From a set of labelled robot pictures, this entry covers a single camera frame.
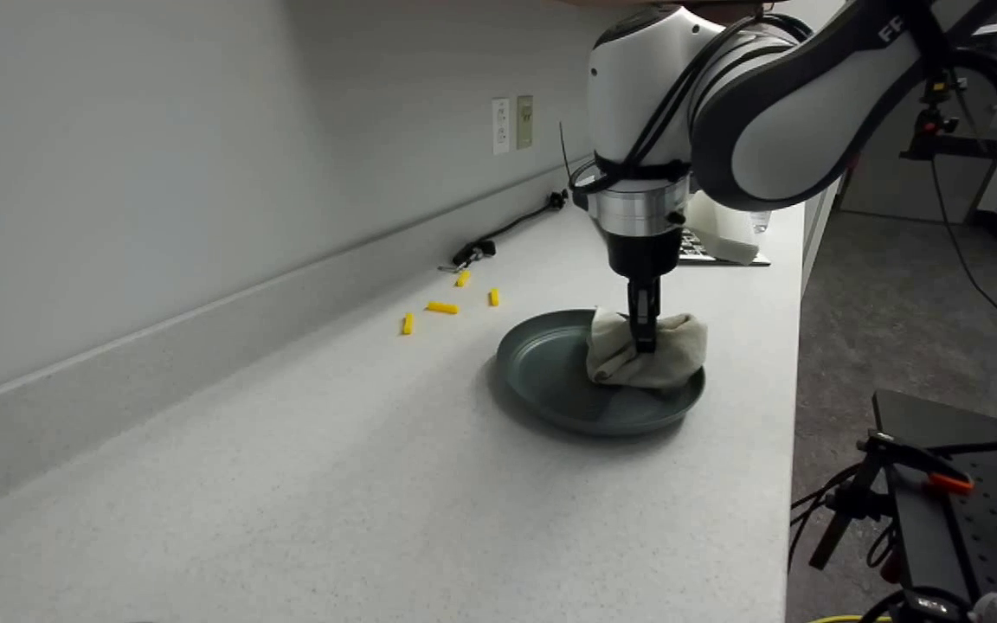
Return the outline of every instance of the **electrical outlet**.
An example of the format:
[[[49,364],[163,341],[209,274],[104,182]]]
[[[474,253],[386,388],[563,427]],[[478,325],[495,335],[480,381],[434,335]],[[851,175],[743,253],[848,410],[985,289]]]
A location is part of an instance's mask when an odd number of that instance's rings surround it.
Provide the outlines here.
[[[503,155],[513,150],[513,102],[495,96],[493,102],[493,154]]]
[[[516,123],[513,123],[516,150],[533,150],[533,96],[516,96]]]

